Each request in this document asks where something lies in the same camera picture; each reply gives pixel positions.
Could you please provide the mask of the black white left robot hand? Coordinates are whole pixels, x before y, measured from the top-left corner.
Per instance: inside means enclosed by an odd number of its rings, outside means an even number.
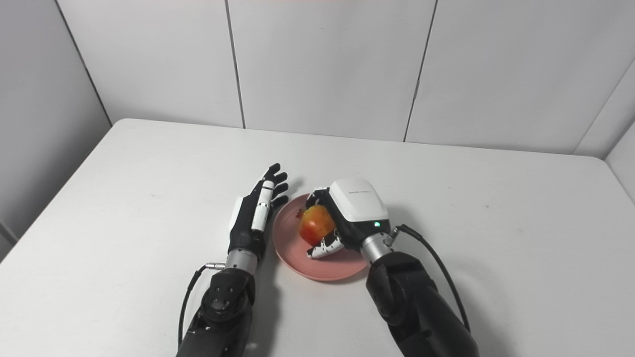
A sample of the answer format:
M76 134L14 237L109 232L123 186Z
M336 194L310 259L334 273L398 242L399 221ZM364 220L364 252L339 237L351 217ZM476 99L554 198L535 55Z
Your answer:
M240 198L230 224L228 252L247 251L261 260L267 244L264 238L268 219L274 211L286 205L289 197L288 174L281 170L280 163L268 167L252 191Z

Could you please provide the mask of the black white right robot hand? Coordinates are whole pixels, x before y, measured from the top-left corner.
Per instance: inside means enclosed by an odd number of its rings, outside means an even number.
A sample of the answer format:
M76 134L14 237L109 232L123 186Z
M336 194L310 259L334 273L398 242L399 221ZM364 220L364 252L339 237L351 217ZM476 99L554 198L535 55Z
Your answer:
M317 234L319 242L308 249L308 258L316 260L349 249L372 264L391 253L388 209L369 181L346 178L318 187L309 194L303 216L308 217L315 207L325 209L334 227Z

